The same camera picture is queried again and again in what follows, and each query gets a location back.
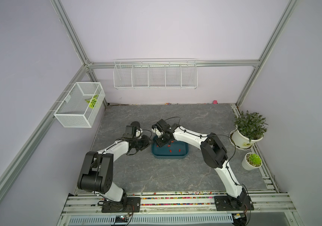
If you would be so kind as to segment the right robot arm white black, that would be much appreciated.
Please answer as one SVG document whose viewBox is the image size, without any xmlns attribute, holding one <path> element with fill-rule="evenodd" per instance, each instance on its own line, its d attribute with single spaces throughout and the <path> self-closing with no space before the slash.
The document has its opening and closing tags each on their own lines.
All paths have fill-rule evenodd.
<svg viewBox="0 0 322 226">
<path fill-rule="evenodd" d="M 204 162 L 220 177 L 228 197 L 242 199 L 247 196 L 248 193 L 235 178 L 229 165 L 227 150 L 216 134 L 200 134 L 177 124 L 166 127 L 155 124 L 152 132 L 156 134 L 155 142 L 159 147 L 170 141 L 181 141 L 200 149 Z"/>
</svg>

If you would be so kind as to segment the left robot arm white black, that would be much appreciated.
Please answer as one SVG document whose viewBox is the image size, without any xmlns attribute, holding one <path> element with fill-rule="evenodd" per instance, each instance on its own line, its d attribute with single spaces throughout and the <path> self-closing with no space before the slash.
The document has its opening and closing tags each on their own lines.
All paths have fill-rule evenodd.
<svg viewBox="0 0 322 226">
<path fill-rule="evenodd" d="M 112 145 L 96 152 L 89 151 L 81 167 L 77 188 L 99 194 L 111 202 L 125 202 L 124 189 L 113 182 L 114 162 L 132 149 L 138 152 L 149 145 L 150 138 L 142 135 L 139 138 L 117 140 Z"/>
</svg>

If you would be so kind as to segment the teal plastic storage box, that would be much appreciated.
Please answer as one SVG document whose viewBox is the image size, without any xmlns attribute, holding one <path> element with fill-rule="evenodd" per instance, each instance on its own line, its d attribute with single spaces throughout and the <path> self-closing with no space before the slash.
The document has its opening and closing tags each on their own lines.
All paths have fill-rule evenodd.
<svg viewBox="0 0 322 226">
<path fill-rule="evenodd" d="M 157 159 L 183 159 L 188 155 L 189 146 L 185 142 L 171 141 L 160 147 L 154 142 L 151 152 Z"/>
</svg>

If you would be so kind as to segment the black round container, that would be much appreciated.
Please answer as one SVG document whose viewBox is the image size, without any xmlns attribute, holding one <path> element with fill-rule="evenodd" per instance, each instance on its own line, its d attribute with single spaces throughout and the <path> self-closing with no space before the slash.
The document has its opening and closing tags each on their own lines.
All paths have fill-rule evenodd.
<svg viewBox="0 0 322 226">
<path fill-rule="evenodd" d="M 138 121 L 132 122 L 131 126 L 135 127 L 137 130 L 140 130 L 140 123 Z"/>
</svg>

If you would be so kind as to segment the green toy in basket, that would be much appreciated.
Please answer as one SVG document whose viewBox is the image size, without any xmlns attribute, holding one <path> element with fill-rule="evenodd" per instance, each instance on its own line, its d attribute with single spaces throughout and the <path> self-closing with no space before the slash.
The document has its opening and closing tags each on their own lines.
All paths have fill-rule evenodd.
<svg viewBox="0 0 322 226">
<path fill-rule="evenodd" d="M 98 104 L 98 95 L 93 96 L 90 99 L 86 99 L 85 101 L 88 103 L 89 108 L 94 109 L 94 107 Z"/>
</svg>

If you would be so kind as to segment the white pot leafy plant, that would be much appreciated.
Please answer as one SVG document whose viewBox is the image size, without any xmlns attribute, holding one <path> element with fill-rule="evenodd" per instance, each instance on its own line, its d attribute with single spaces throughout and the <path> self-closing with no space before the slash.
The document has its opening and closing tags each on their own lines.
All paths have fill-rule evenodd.
<svg viewBox="0 0 322 226">
<path fill-rule="evenodd" d="M 231 142 L 240 150 L 251 149 L 261 141 L 268 130 L 266 118 L 257 112 L 240 112 L 234 120 L 235 130 L 231 132 Z"/>
</svg>

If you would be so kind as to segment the small white pot succulent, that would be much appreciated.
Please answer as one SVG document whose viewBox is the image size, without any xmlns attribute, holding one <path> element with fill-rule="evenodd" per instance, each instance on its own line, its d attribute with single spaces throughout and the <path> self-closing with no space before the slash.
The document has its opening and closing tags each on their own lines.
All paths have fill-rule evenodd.
<svg viewBox="0 0 322 226">
<path fill-rule="evenodd" d="M 255 153 L 247 153 L 241 163 L 245 170 L 254 170 L 260 168 L 263 164 L 261 157 Z"/>
</svg>

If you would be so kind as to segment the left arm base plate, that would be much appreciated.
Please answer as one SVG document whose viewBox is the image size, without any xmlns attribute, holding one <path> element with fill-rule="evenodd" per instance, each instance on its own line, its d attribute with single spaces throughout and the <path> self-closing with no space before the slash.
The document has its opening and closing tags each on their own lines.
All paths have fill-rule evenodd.
<svg viewBox="0 0 322 226">
<path fill-rule="evenodd" d="M 141 199 L 139 197 L 126 197 L 120 202 L 104 201 L 102 213 L 140 212 Z"/>
</svg>

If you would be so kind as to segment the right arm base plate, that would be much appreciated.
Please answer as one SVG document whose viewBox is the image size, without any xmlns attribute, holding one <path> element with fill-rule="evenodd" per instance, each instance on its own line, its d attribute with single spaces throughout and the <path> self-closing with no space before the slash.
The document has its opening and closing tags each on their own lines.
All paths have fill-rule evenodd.
<svg viewBox="0 0 322 226">
<path fill-rule="evenodd" d="M 234 198 L 231 196 L 215 196 L 215 206 L 217 211 L 253 211 L 254 205 L 249 196 Z"/>
</svg>

